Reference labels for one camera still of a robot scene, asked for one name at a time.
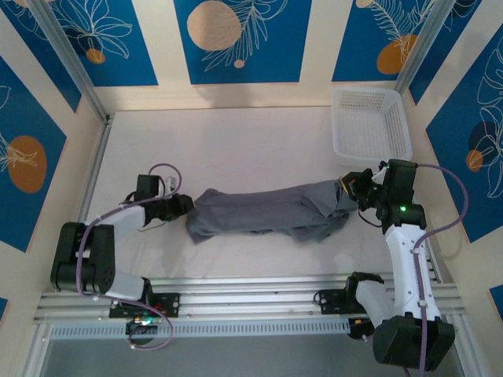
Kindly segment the grey t-shirt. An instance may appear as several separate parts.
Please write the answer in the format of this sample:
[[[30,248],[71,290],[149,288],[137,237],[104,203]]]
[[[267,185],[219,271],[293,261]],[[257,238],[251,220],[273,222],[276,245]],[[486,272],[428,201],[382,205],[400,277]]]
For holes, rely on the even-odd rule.
[[[241,194],[210,188],[187,214],[185,227],[195,244],[224,234],[272,232],[320,243],[343,228],[357,208],[337,180]]]

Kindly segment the white perforated plastic basket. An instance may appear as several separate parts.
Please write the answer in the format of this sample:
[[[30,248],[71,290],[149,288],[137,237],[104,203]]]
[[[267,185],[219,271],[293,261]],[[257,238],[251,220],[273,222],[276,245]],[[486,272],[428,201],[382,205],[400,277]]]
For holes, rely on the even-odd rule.
[[[376,167],[382,161],[413,157],[399,92],[376,86],[332,89],[333,150],[344,166]]]

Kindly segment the blue floral wall panel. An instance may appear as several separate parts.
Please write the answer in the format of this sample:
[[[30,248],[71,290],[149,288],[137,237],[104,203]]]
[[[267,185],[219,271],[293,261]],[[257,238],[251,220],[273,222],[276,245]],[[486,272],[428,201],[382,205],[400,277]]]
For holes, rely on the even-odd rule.
[[[66,135],[0,57],[0,241],[28,250]]]
[[[158,84],[132,0],[45,0],[96,87]]]
[[[28,4],[25,0],[0,0],[0,9],[50,77],[70,109],[76,113],[82,94],[53,50]]]
[[[354,0],[333,82],[398,77],[436,0]]]
[[[456,0],[453,4],[453,8],[409,85],[409,92],[414,104],[418,104],[423,97],[481,1]]]
[[[427,135],[472,242],[503,226],[503,31],[488,42]]]
[[[174,0],[193,85],[298,82],[312,0]]]

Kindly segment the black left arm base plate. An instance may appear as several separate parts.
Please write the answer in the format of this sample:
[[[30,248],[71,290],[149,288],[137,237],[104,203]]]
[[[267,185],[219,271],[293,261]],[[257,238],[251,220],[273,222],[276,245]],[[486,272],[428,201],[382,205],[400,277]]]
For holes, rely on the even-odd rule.
[[[178,311],[180,309],[180,297],[181,295],[179,293],[152,293],[146,299],[146,303],[162,312],[166,317],[176,318],[178,317]],[[111,304],[108,317],[112,319],[128,318],[139,320],[142,317],[157,318],[159,315],[150,309],[144,309],[126,303],[118,303]]]

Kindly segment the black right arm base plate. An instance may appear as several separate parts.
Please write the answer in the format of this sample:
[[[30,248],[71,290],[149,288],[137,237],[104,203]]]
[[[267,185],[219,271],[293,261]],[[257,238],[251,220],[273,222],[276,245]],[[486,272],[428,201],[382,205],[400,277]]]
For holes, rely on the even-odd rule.
[[[385,289],[358,287],[354,293],[344,289],[321,290],[318,305],[322,314],[385,314],[393,311],[393,301]]]

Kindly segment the aluminium mounting rail frame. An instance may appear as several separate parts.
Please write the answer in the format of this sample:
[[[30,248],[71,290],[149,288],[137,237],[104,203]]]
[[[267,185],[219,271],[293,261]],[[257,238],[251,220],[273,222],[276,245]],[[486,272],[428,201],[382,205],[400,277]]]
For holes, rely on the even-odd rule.
[[[345,275],[153,278],[157,293],[179,293],[178,320],[272,320],[319,318],[314,294],[344,287]],[[36,324],[97,322],[108,319],[110,301],[84,298],[74,292],[43,293]]]

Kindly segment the aluminium corner post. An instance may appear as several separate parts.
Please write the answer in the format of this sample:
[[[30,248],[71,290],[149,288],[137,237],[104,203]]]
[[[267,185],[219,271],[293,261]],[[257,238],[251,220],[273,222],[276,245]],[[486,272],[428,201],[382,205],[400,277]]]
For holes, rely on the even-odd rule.
[[[106,112],[97,95],[94,85],[90,80],[81,60],[74,51],[64,29],[58,22],[50,5],[45,0],[26,0],[35,20],[58,56],[79,92],[87,100],[91,110],[103,122],[108,124],[110,115]]]
[[[424,62],[447,17],[453,10],[455,3],[456,0],[435,0],[432,10],[426,18],[424,26],[417,36],[417,40],[395,81],[394,90],[400,93],[401,96],[406,93],[411,82],[416,77],[420,66]]]

